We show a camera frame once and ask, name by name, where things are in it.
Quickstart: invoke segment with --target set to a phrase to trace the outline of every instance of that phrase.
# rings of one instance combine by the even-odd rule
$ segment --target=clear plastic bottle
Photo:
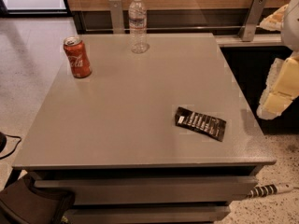
[[[131,51],[138,54],[147,51],[147,10],[142,0],[133,0],[129,6],[129,25]]]

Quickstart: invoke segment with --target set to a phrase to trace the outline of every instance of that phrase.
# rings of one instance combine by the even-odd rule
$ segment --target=power cord
[[[19,143],[21,142],[21,137],[19,137],[19,136],[8,135],[8,134],[5,134],[5,136],[6,136],[6,137],[9,137],[9,138],[17,138],[17,139],[19,139],[19,140],[18,140],[18,142],[16,143],[15,147],[14,147],[8,154],[6,154],[6,155],[0,157],[0,160],[5,159],[5,158],[7,158],[8,156],[10,156],[11,154],[13,154],[13,153],[16,151],[16,149],[17,149]]]

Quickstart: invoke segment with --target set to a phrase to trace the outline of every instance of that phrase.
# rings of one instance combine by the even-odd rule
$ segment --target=table
[[[143,54],[129,35],[82,38],[93,73],[62,65],[13,163],[75,192],[72,223],[222,219],[275,163],[213,35],[149,35]],[[223,142],[177,127],[179,106],[226,120]]]

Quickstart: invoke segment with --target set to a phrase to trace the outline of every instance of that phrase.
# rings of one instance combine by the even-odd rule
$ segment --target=concrete floor
[[[59,67],[68,65],[63,40],[75,35],[72,19],[0,19],[0,131],[25,137]],[[299,135],[266,136],[278,162],[258,174],[261,185],[299,185]],[[16,140],[8,139],[0,156]],[[18,150],[0,160],[0,190]],[[299,223],[299,189],[291,193],[232,202],[232,213],[218,224]]]

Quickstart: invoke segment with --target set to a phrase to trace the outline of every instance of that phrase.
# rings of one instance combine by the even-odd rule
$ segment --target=gray tabletop
[[[14,168],[179,167],[270,164],[275,157],[210,34],[85,35],[93,73],[64,63]],[[227,121],[223,142],[175,125],[179,106]]]

